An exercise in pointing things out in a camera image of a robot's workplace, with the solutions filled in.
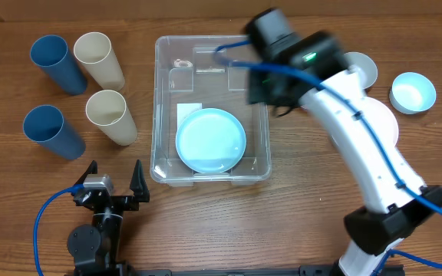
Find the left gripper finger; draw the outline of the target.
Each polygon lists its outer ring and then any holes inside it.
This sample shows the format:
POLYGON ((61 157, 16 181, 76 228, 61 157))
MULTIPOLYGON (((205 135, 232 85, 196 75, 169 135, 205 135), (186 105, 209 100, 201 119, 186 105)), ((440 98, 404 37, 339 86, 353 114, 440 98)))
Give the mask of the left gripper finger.
POLYGON ((130 181, 130 190, 133 192, 134 198, 137 202, 150 201, 150 192, 144 178, 143 166, 139 159, 136 161, 134 167, 134 172, 130 181))
POLYGON ((78 185, 82 185, 85 181, 85 179, 87 178, 88 175, 90 174, 97 174, 97 162, 95 160, 92 160, 89 167, 84 171, 84 173, 82 174, 82 176, 77 180, 77 182, 75 183, 76 186, 78 185))

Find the light blue plate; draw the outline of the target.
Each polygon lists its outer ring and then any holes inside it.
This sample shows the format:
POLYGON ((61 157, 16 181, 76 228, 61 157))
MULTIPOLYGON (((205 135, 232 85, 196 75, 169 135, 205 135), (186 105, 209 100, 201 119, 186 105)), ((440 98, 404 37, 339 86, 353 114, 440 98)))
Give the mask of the light blue plate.
POLYGON ((246 132, 231 113, 204 108, 193 112, 176 132, 176 151, 185 165, 198 173, 224 173, 246 151, 246 132))

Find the grey bowl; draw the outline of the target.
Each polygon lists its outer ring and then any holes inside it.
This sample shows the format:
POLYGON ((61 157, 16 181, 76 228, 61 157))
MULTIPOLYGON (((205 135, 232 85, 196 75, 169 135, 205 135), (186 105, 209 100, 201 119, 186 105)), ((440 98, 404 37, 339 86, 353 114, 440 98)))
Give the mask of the grey bowl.
POLYGON ((344 54, 351 69, 358 73, 362 87, 370 88, 378 79, 378 67, 376 63, 366 54, 361 52, 347 52, 344 54))

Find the pink plate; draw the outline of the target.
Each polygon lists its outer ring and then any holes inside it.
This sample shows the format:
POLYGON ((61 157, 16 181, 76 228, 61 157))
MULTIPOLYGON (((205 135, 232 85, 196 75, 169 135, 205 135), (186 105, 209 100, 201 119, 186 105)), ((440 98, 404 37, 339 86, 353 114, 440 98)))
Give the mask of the pink plate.
POLYGON ((399 126, 391 110, 381 101, 372 97, 359 100, 364 117, 376 132, 381 142, 396 146, 399 138, 399 126))

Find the light blue bowl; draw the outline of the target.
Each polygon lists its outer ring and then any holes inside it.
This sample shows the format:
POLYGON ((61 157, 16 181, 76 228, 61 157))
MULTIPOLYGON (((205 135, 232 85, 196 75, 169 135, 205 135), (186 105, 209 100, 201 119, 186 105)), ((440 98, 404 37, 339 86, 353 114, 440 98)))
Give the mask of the light blue bowl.
POLYGON ((432 108, 437 99, 437 92, 433 83, 424 75, 405 72, 394 79, 389 99, 397 111, 416 114, 432 108))

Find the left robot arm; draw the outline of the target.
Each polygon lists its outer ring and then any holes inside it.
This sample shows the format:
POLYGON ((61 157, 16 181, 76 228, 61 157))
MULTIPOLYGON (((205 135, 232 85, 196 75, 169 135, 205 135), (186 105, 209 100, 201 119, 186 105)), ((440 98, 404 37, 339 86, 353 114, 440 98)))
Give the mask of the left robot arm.
POLYGON ((136 274, 126 261, 118 261, 120 233, 126 211, 137 211, 140 203, 150 201, 141 161, 136 161, 130 190, 132 195, 115 195, 111 178, 97 172, 92 161, 73 185, 75 205, 93 212, 91 224, 80 225, 68 236, 67 247, 74 258, 75 275, 136 274))

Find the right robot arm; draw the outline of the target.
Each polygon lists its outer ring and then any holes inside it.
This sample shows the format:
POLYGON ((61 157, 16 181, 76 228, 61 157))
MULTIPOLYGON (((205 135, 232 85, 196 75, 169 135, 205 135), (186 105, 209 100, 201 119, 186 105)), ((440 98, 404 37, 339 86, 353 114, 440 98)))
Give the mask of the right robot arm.
POLYGON ((386 275, 397 245, 442 214, 442 188, 426 185, 372 128, 364 89, 332 34, 302 37, 277 8, 256 15, 245 33, 260 57, 249 66, 248 101, 305 107, 334 138, 363 195, 364 205, 345 216, 351 242, 331 274, 386 275))

